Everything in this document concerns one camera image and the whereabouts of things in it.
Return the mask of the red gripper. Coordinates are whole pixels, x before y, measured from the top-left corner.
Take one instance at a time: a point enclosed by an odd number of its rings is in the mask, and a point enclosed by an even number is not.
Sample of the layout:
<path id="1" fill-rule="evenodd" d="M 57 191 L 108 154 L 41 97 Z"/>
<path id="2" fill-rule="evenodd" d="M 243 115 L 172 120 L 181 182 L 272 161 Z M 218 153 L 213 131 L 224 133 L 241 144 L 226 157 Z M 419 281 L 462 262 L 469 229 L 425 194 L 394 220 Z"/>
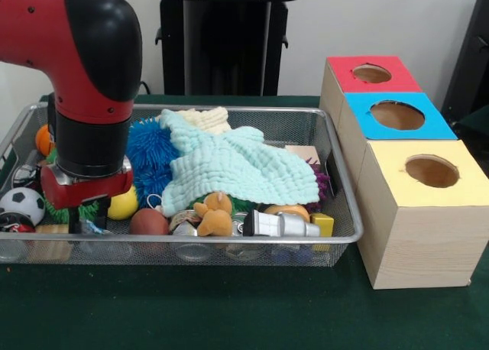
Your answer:
<path id="1" fill-rule="evenodd" d="M 43 166 L 40 182 L 44 195 L 55 209 L 68 208 L 69 233 L 80 234 L 79 207 L 99 199 L 98 227 L 105 228 L 111 197 L 130 190 L 133 183 L 133 170 L 130 160 L 125 157 L 121 170 L 109 177 L 80 179 L 65 174 L 56 164 Z"/>

